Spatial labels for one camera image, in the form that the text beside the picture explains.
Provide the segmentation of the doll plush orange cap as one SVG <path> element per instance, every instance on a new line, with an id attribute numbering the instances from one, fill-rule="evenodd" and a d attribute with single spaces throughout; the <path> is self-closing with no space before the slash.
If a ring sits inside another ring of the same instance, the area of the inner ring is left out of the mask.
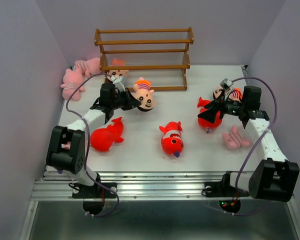
<path id="1" fill-rule="evenodd" d="M 124 60 L 121 59 L 113 59 L 111 62 L 111 67 L 124 67 L 126 65 Z M 108 76 L 106 77 L 108 82 L 113 82 L 114 80 L 116 80 L 117 78 L 121 77 L 121 76 L 125 76 L 126 78 L 128 77 L 128 73 L 129 70 L 127 69 L 112 69 L 112 70 L 108 70 L 106 72 L 108 74 Z"/>

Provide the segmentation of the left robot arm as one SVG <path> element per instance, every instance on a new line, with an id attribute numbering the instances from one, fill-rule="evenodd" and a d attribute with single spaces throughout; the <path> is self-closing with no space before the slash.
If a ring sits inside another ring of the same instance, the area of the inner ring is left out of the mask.
<path id="1" fill-rule="evenodd" d="M 100 95 L 85 115 L 66 110 L 79 117 L 67 126 L 55 126 L 52 129 L 46 155 L 46 165 L 67 173 L 72 179 L 84 186 L 90 197 L 101 193 L 101 188 L 109 190 L 101 184 L 100 175 L 87 166 L 90 148 L 90 129 L 99 128 L 113 117 L 114 111 L 137 108 L 141 102 L 133 97 L 125 88 L 119 90 L 113 83 L 101 85 Z"/>

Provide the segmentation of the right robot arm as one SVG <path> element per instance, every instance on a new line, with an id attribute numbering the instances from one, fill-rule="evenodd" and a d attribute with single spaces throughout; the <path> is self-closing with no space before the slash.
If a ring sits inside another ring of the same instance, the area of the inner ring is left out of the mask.
<path id="1" fill-rule="evenodd" d="M 262 90 L 255 86 L 245 86 L 241 101 L 227 100 L 224 94 L 205 105 L 205 111 L 198 118 L 214 123 L 225 114 L 237 116 L 253 142 L 248 153 L 256 153 L 259 164 L 253 173 L 227 171 L 218 187 L 211 186 L 211 194 L 220 197 L 234 192 L 254 199 L 288 202 L 300 173 L 297 163 L 290 162 L 280 150 L 271 128 L 268 114 L 260 110 Z"/>

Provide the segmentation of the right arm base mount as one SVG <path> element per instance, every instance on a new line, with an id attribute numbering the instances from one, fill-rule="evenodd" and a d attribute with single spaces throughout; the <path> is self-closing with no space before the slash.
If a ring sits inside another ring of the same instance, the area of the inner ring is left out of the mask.
<path id="1" fill-rule="evenodd" d="M 207 198 L 221 198 L 219 207 L 225 213 L 237 214 L 241 209 L 241 197 L 249 197 L 247 192 L 238 192 L 236 188 L 221 181 L 205 182 L 201 194 Z"/>

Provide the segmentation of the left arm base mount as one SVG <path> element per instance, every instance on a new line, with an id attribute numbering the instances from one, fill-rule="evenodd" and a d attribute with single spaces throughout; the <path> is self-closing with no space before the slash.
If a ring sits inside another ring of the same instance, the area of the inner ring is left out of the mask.
<path id="1" fill-rule="evenodd" d="M 101 218 L 112 214 L 119 205 L 117 195 L 117 183 L 108 182 L 104 187 L 94 184 L 93 186 L 82 185 L 78 182 L 70 182 L 72 198 L 83 200 L 84 214 L 91 218 Z"/>

